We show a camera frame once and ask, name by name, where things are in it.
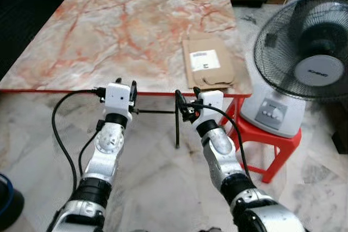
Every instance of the red plastic stool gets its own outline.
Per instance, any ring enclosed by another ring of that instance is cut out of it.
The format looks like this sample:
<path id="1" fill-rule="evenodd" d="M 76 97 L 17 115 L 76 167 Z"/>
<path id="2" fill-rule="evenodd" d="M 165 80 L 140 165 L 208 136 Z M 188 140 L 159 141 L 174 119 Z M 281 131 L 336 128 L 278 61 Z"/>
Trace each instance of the red plastic stool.
<path id="1" fill-rule="evenodd" d="M 241 134 L 242 141 L 256 141 L 261 143 L 266 143 L 274 146 L 275 159 L 267 170 L 249 166 L 250 171 L 254 171 L 260 174 L 263 174 L 262 182 L 269 183 L 272 181 L 272 178 L 277 174 L 280 168 L 288 160 L 291 154 L 295 151 L 301 141 L 301 129 L 299 132 L 292 138 L 280 137 L 267 131 L 261 130 L 260 128 L 248 123 L 242 117 L 239 116 L 241 106 L 243 104 L 244 98 L 235 98 L 233 102 L 227 108 L 227 115 L 232 117 Z M 227 119 L 223 117 L 220 121 L 220 125 L 225 125 Z M 237 132 L 232 127 L 229 131 L 228 136 L 234 141 L 236 150 L 239 149 L 239 142 L 237 137 Z"/>

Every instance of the floor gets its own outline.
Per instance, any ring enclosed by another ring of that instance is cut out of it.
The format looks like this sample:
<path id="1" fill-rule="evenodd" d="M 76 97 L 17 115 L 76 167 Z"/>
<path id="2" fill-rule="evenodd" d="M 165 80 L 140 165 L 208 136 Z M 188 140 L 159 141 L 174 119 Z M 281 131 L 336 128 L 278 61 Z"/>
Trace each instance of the floor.
<path id="1" fill-rule="evenodd" d="M 253 65 L 253 43 L 278 8 L 234 9 L 254 83 L 262 80 Z M 26 199 L 20 219 L 7 232 L 45 231 L 70 194 L 70 168 L 51 128 L 52 108 L 60 97 L 0 95 L 0 171 Z M 168 109 L 173 108 L 173 100 L 139 97 L 138 107 Z M 98 100 L 88 95 L 72 97 L 59 111 L 59 132 L 73 158 L 94 132 L 101 111 Z M 307 104 L 301 128 L 300 146 L 273 182 L 263 184 L 255 173 L 252 179 L 296 213 L 308 230 L 348 232 L 348 155 L 337 153 L 331 141 L 333 128 L 320 104 Z M 211 184 L 200 139 L 190 124 L 181 123 L 181 148 L 174 149 L 174 144 L 174 116 L 134 116 L 104 231 L 196 232 L 210 227 L 237 231 L 227 204 Z M 246 144 L 247 161 L 259 167 L 269 163 L 271 153 L 269 146 Z"/>

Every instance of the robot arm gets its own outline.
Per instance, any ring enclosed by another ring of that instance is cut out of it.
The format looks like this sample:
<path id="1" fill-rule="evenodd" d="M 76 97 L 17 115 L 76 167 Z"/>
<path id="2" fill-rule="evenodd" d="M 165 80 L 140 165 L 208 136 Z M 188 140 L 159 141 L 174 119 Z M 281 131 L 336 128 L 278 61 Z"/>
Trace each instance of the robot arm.
<path id="1" fill-rule="evenodd" d="M 198 100 L 187 105 L 185 98 L 177 90 L 177 104 L 183 120 L 189 120 L 202 138 L 203 154 L 209 166 L 210 177 L 230 206 L 238 230 L 305 232 L 303 225 L 291 211 L 257 189 L 247 177 L 236 159 L 233 141 L 215 122 L 217 112 L 195 106 L 210 105 L 221 110 L 223 93 L 200 92 L 198 88 L 194 91 Z"/>
<path id="2" fill-rule="evenodd" d="M 94 139 L 95 150 L 80 184 L 68 202 L 57 211 L 47 231 L 102 232 L 105 208 L 123 151 L 124 132 L 132 121 L 136 100 L 136 82 L 132 86 L 116 83 L 99 88 L 105 102 L 105 121 L 99 121 L 100 132 Z"/>

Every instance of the blue object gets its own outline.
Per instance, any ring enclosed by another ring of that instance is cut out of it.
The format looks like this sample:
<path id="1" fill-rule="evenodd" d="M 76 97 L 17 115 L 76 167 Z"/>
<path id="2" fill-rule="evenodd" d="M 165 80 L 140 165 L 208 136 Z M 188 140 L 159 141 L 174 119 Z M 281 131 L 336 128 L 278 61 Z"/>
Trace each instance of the blue object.
<path id="1" fill-rule="evenodd" d="M 9 205 L 11 204 L 12 200 L 13 200 L 13 197 L 14 197 L 14 189 L 13 189 L 13 186 L 12 186 L 12 183 L 10 181 L 10 179 L 8 177 L 6 177 L 4 174 L 1 174 L 0 173 L 0 177 L 2 177 L 6 182 L 7 182 L 7 189 L 9 190 L 9 198 L 5 204 L 5 206 L 0 209 L 0 216 L 3 212 L 5 212 L 5 210 L 9 207 Z"/>

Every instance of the barcode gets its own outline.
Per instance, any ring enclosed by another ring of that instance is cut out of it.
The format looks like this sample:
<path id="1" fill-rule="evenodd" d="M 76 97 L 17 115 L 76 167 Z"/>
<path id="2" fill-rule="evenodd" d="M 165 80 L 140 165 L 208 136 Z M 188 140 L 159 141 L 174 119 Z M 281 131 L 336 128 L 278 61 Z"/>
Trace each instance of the barcode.
<path id="1" fill-rule="evenodd" d="M 193 56 L 194 57 L 202 57 L 202 56 L 205 56 L 207 55 L 207 53 L 195 53 Z"/>

